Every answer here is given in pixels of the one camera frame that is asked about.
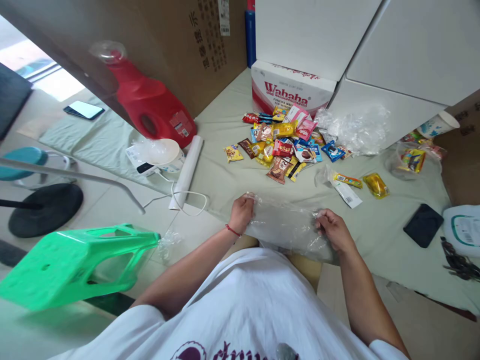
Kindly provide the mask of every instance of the red string bracelet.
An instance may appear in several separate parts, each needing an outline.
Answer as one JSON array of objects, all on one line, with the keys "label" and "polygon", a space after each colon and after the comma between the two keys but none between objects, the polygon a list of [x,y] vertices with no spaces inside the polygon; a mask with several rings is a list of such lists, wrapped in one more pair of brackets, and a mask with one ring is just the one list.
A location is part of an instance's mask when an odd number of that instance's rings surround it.
[{"label": "red string bracelet", "polygon": [[235,235],[237,235],[239,238],[242,236],[240,235],[238,232],[236,232],[235,230],[233,230],[228,224],[225,224],[225,227],[230,230],[232,233],[234,233]]}]

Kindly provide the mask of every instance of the wahaha box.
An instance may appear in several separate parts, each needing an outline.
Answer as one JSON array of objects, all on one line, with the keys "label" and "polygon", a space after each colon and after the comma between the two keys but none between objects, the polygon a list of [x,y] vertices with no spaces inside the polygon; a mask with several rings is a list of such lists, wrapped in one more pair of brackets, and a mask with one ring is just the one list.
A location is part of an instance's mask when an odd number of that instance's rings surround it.
[{"label": "wahaha box", "polygon": [[336,81],[257,60],[251,66],[253,111],[272,114],[276,106],[290,109],[296,103],[311,117],[326,108]]}]

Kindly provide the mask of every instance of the blue stool seat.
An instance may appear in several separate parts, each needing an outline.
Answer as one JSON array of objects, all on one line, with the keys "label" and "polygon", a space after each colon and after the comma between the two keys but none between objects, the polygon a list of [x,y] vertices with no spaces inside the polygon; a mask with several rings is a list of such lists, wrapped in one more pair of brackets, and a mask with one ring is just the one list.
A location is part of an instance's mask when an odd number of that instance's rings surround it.
[{"label": "blue stool seat", "polygon": [[[13,150],[3,156],[3,158],[16,160],[27,164],[45,165],[49,155],[38,147],[30,146]],[[29,177],[32,174],[32,171],[17,170],[11,167],[0,166],[0,181],[20,180]]]}]

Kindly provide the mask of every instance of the green plastic stool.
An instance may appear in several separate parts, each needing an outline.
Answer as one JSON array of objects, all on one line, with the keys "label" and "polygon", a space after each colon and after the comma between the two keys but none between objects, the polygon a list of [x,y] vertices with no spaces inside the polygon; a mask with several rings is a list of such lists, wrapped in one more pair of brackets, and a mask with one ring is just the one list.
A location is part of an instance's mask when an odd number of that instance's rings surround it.
[{"label": "green plastic stool", "polygon": [[[137,281],[135,269],[142,255],[155,248],[159,239],[157,233],[137,230],[131,224],[52,232],[0,283],[0,297],[39,311],[129,290]],[[129,254],[116,279],[92,283],[99,264],[125,260]]]}]

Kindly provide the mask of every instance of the black wallet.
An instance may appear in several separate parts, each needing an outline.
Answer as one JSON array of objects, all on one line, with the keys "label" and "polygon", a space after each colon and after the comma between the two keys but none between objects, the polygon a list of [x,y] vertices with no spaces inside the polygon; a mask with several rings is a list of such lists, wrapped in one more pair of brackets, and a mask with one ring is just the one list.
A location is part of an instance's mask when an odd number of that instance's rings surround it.
[{"label": "black wallet", "polygon": [[403,231],[418,246],[426,249],[442,226],[444,218],[427,204],[421,204]]}]

